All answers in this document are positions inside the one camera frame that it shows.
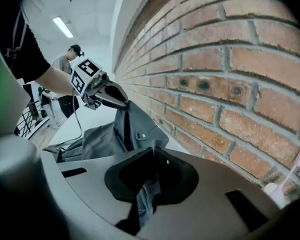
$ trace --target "brick wall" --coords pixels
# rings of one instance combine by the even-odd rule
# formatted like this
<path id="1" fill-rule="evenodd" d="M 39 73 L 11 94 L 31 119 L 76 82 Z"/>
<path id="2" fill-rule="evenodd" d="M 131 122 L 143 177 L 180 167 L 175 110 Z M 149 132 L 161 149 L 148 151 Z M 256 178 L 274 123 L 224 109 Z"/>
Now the brick wall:
<path id="1" fill-rule="evenodd" d="M 164 0 L 129 35 L 115 75 L 132 101 L 191 154 L 283 180 L 300 151 L 300 30 L 281 0 Z M 300 169 L 284 191 L 298 196 Z"/>

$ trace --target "cable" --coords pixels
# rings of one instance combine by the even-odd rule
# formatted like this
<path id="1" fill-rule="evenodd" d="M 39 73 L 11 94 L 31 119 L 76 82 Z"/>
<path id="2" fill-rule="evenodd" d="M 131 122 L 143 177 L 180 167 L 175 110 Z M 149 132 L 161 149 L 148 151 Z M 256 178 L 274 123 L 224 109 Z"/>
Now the cable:
<path id="1" fill-rule="evenodd" d="M 79 119 L 78 119 L 78 116 L 77 116 L 77 111 L 76 111 L 76 108 L 75 108 L 75 89 L 72 89 L 72 108 L 73 108 L 73 111 L 74 111 L 74 116 L 75 116 L 75 119 L 79 125 L 79 128 L 80 128 L 80 136 L 79 137 L 76 137 L 76 138 L 73 138 L 73 139 L 69 139 L 69 140 L 66 140 L 62 143 L 59 143 L 59 144 L 55 144 L 55 145 L 50 145 L 49 148 L 58 148 L 58 147 L 62 147 L 62 146 L 65 146 L 67 145 L 68 143 L 67 142 L 72 142 L 72 141 L 75 141 L 77 139 L 80 139 L 83 135 L 83 131 L 82 131 L 82 127 L 81 127 L 81 124 L 79 122 Z"/>

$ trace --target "black cap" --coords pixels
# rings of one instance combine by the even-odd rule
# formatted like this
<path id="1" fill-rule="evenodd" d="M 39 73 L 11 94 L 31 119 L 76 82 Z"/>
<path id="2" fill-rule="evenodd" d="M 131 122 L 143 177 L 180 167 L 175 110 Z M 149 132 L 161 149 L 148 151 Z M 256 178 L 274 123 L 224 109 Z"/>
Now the black cap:
<path id="1" fill-rule="evenodd" d="M 81 55 L 85 56 L 85 53 L 81 50 L 81 47 L 77 44 L 71 45 L 70 49 L 73 49 L 79 57 Z"/>

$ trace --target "fluorescent light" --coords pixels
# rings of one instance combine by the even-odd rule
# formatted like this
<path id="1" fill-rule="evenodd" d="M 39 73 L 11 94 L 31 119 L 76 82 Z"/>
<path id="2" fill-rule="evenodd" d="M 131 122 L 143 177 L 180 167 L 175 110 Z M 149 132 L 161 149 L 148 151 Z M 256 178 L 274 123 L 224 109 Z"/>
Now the fluorescent light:
<path id="1" fill-rule="evenodd" d="M 59 27 L 59 29 L 61 29 L 61 31 L 66 35 L 67 38 L 74 37 L 74 35 L 70 32 L 70 30 L 60 17 L 54 18 L 53 22 Z"/>

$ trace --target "hole in brick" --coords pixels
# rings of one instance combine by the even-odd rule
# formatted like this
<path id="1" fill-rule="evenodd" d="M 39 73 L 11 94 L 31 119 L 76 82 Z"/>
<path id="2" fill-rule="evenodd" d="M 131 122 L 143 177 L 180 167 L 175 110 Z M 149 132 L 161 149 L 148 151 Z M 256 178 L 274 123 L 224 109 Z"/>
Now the hole in brick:
<path id="1" fill-rule="evenodd" d="M 232 88 L 231 90 L 232 94 L 235 96 L 242 96 L 243 95 L 243 91 L 241 87 L 235 86 Z"/>
<path id="2" fill-rule="evenodd" d="M 201 80 L 198 84 L 198 88 L 201 89 L 204 92 L 209 91 L 210 89 L 210 83 L 208 80 Z"/>
<path id="3" fill-rule="evenodd" d="M 181 88 L 187 88 L 188 87 L 188 82 L 185 79 L 180 79 L 179 83 L 180 83 Z"/>

